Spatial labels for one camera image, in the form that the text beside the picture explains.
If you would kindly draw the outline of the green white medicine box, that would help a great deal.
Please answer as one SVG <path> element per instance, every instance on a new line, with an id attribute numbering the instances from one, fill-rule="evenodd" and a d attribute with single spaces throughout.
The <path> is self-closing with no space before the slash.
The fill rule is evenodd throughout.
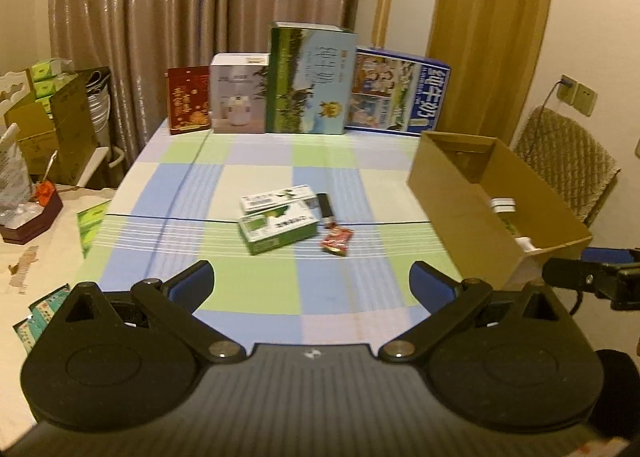
<path id="1" fill-rule="evenodd" d="M 301 200 L 247 214 L 238 229 L 251 255 L 297 243 L 318 233 L 319 220 Z"/>

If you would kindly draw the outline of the red candy wrapper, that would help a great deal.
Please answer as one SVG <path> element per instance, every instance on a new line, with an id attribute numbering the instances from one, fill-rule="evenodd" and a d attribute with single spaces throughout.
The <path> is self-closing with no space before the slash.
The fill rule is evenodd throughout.
<path id="1" fill-rule="evenodd" d="M 329 229 L 329 233 L 322 239 L 320 246 L 323 251 L 326 251 L 330 255 L 339 255 L 345 257 L 348 251 L 349 240 L 352 239 L 351 229 L 343 228 L 343 226 L 335 225 L 334 228 Z"/>

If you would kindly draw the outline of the open cardboard box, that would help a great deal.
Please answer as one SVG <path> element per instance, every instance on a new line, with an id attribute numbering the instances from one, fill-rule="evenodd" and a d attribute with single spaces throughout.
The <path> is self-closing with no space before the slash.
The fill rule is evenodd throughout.
<path id="1" fill-rule="evenodd" d="M 516 290 L 553 257 L 576 259 L 587 226 L 502 141 L 425 132 L 407 184 L 464 278 Z"/>

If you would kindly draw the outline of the quilted beige chair cover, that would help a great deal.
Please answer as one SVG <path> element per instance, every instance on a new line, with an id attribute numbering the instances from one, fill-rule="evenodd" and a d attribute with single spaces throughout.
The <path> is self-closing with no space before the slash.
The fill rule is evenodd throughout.
<path id="1" fill-rule="evenodd" d="M 615 158 L 591 133 L 546 107 L 529 114 L 513 151 L 585 225 L 597 217 L 620 173 Z"/>

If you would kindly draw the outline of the white flat medicine box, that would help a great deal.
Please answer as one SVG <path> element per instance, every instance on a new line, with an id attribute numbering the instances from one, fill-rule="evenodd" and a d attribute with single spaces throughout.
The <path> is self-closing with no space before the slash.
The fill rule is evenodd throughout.
<path id="1" fill-rule="evenodd" d="M 301 200 L 311 208 L 317 206 L 317 194 L 310 186 L 303 184 L 242 196 L 240 198 L 240 208 L 243 214 L 254 214 L 255 212 L 294 202 L 294 200 Z"/>

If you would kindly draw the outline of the checkered table cloth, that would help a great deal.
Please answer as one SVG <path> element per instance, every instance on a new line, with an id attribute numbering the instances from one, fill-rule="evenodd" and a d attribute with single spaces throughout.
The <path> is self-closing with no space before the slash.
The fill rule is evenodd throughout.
<path id="1" fill-rule="evenodd" d="M 213 266 L 198 318 L 244 347 L 378 347 L 426 312 L 423 260 L 458 271 L 407 185 L 412 136 L 174 136 L 160 127 L 120 184 L 79 278 L 105 291 Z"/>

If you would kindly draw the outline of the black lighter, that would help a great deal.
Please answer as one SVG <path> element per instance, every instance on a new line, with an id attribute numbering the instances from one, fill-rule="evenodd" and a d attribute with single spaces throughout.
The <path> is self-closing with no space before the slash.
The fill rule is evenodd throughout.
<path id="1" fill-rule="evenodd" d="M 320 208 L 322 224 L 326 229 L 332 229 L 335 226 L 335 216 L 331 204 L 331 199 L 326 193 L 317 194 L 317 202 Z"/>

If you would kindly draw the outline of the red gift box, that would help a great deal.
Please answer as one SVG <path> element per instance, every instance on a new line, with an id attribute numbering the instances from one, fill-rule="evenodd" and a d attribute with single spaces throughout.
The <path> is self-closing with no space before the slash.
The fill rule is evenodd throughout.
<path id="1" fill-rule="evenodd" d="M 207 66 L 169 68 L 167 84 L 168 128 L 172 136 L 208 130 L 209 68 Z"/>

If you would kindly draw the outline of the brown cardboard boxes stack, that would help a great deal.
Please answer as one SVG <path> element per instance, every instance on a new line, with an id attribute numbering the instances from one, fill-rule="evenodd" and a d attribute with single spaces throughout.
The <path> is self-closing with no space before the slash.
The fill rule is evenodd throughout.
<path id="1" fill-rule="evenodd" d="M 43 176 L 52 154 L 57 152 L 48 178 L 72 186 L 80 179 L 98 147 L 88 102 L 88 78 L 80 72 L 55 92 L 50 99 L 50 114 L 40 102 L 14 107 L 6 113 L 6 124 L 20 128 L 17 145 L 31 176 Z"/>

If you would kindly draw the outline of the blue milk carton box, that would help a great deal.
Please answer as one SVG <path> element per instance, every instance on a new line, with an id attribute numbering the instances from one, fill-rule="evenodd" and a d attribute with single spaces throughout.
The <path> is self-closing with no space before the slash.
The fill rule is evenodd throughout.
<path id="1" fill-rule="evenodd" d="M 359 47 L 346 127 L 403 136 L 433 131 L 450 74 L 431 58 Z"/>

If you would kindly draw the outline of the white humidifier box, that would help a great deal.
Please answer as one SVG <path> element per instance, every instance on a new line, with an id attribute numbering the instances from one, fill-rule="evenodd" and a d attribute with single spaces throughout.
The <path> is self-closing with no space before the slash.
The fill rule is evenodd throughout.
<path id="1" fill-rule="evenodd" d="M 264 133 L 268 53 L 218 53 L 209 64 L 209 115 L 215 133 Z"/>

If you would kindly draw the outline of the brown curtain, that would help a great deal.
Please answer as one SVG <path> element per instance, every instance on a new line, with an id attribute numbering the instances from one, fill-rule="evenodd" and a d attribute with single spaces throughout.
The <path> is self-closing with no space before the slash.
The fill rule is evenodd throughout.
<path id="1" fill-rule="evenodd" d="M 436 0 L 427 56 L 451 68 L 440 131 L 511 142 L 551 0 Z"/>

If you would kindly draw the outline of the green milk carton box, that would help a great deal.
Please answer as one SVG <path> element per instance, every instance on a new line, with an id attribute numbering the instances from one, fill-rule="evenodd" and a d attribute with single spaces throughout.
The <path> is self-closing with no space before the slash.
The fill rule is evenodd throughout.
<path id="1" fill-rule="evenodd" d="M 276 21 L 269 44 L 266 130 L 342 134 L 357 35 L 335 25 Z"/>

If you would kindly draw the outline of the wooden stick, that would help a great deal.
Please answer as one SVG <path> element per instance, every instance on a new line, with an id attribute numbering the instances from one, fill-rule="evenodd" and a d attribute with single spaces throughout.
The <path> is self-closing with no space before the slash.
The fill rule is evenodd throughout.
<path id="1" fill-rule="evenodd" d="M 371 46 L 375 49 L 383 49 L 385 47 L 392 3 L 393 0 L 378 0 L 376 2 L 371 30 Z"/>

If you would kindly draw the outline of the pink shiny curtain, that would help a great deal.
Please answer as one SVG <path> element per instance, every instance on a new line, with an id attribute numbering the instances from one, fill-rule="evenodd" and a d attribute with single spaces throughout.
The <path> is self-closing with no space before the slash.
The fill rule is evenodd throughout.
<path id="1" fill-rule="evenodd" d="M 262 52 L 275 21 L 352 27 L 358 0 L 49 0 L 51 50 L 112 74 L 112 136 L 134 160 L 166 118 L 165 74 Z"/>

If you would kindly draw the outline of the wall socket with plug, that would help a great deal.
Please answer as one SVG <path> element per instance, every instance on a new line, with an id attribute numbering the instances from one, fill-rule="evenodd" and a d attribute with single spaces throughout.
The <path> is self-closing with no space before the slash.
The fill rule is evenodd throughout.
<path id="1" fill-rule="evenodd" d="M 556 90 L 556 98 L 566 104 L 572 106 L 577 92 L 578 83 L 570 76 L 562 75 L 559 80 L 558 90 Z"/>

